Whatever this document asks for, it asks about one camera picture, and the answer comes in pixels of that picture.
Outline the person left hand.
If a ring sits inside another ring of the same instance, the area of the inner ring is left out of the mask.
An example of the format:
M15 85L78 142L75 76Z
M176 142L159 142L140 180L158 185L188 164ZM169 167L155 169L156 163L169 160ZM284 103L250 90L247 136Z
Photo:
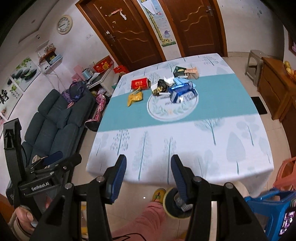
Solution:
M37 225L37 219L25 205L17 207L8 222L9 228L18 240L29 240Z

